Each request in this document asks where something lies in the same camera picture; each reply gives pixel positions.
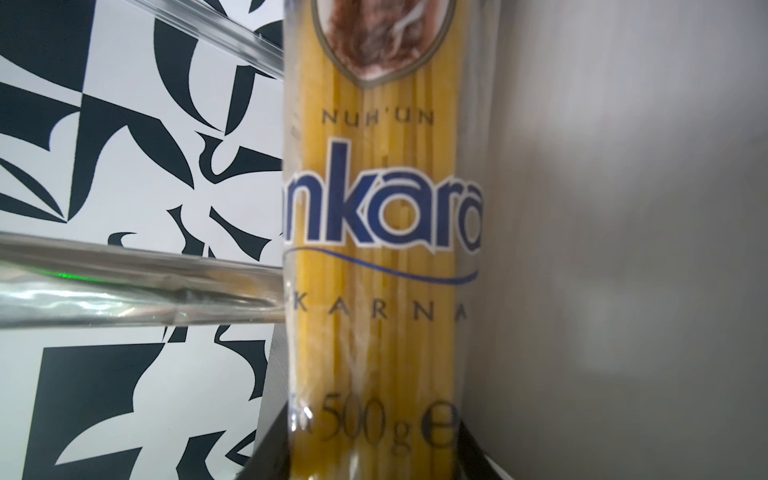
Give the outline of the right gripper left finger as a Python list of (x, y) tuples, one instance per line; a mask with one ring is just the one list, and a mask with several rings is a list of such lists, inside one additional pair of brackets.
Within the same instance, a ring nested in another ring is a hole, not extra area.
[(285, 404), (236, 479), (288, 480), (289, 478), (288, 405)]

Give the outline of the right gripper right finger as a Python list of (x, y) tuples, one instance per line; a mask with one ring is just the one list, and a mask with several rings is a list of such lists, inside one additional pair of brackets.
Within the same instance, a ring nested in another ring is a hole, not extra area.
[(492, 460), (461, 421), (457, 441), (458, 479), (512, 480), (512, 476)]

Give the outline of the blue De Cecco spaghetti bag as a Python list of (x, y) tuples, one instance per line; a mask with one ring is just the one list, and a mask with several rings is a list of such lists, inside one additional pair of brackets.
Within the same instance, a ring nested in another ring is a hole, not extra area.
[(500, 5), (289, 1), (294, 479), (455, 479)]

